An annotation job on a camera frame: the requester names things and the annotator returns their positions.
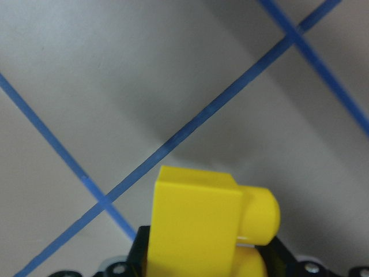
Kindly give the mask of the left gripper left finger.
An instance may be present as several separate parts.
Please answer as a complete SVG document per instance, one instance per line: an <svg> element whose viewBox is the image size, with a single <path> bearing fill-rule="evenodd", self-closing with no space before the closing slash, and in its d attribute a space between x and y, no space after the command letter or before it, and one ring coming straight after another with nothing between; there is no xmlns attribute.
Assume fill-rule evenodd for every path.
<svg viewBox="0 0 369 277"><path fill-rule="evenodd" d="M141 226L127 256L102 262L93 276L145 276L150 226Z"/></svg>

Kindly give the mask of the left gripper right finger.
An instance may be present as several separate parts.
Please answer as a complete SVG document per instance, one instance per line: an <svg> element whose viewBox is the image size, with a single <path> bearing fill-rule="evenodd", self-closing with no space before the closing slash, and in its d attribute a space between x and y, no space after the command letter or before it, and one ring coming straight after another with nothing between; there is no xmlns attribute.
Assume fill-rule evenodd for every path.
<svg viewBox="0 0 369 277"><path fill-rule="evenodd" d="M299 261L278 237L258 246L258 252L266 265L267 276L341 276L312 259Z"/></svg>

